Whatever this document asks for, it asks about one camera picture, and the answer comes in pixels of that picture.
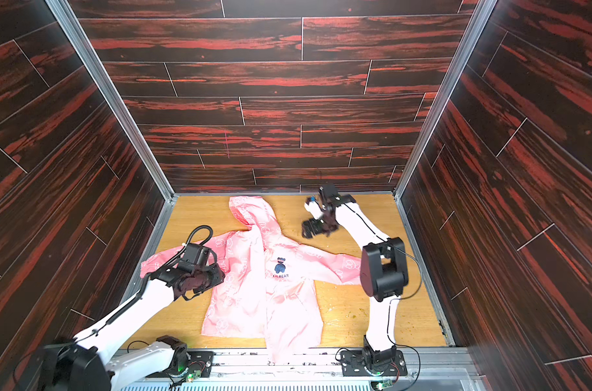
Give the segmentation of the pink hooded jacket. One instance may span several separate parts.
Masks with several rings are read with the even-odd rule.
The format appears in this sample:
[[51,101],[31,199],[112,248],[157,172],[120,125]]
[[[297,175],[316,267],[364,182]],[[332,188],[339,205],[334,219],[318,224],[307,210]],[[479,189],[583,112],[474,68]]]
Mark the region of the pink hooded jacket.
[[272,363],[320,344],[324,322],[315,282],[360,283],[360,260],[284,236],[271,206],[259,196],[229,200],[247,228],[210,239],[224,272],[213,288],[201,327],[206,337],[263,338]]

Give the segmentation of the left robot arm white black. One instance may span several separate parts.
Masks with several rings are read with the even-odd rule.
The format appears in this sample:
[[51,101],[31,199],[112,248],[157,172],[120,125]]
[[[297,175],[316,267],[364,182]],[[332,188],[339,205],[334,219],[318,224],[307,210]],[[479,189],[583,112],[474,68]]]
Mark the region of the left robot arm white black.
[[116,353],[137,330],[170,304],[190,301],[220,285],[225,274],[213,249],[186,244],[142,280],[139,291],[72,339],[43,347],[39,390],[120,390],[162,373],[175,384],[190,366],[188,346],[164,336],[141,350]]

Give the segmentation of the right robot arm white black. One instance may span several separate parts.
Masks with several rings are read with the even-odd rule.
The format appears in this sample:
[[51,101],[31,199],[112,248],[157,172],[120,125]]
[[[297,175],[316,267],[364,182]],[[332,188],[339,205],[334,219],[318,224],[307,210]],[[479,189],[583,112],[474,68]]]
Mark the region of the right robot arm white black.
[[329,236],[345,229],[362,250],[357,266],[359,281],[370,298],[368,330],[364,336],[364,356],[382,362],[396,355],[395,319],[403,291],[409,283],[403,241],[387,236],[368,219],[354,197],[342,195],[332,184],[319,188],[307,198],[305,209],[311,218],[302,223],[302,236]]

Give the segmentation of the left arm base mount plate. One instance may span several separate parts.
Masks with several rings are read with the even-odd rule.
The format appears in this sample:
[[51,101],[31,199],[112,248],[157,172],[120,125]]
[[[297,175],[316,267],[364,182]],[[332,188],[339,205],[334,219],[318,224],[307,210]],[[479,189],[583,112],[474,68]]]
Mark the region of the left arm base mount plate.
[[148,379],[195,381],[209,378],[211,375],[215,353],[210,350],[188,350],[186,357],[179,355],[164,371],[147,376]]

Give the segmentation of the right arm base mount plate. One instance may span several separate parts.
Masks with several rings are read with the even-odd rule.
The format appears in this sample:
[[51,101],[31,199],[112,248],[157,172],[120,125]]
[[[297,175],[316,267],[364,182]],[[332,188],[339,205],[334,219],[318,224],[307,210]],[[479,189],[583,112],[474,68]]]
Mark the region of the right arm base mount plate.
[[370,352],[365,348],[341,348],[335,354],[343,376],[393,376],[408,375],[406,361],[399,350]]

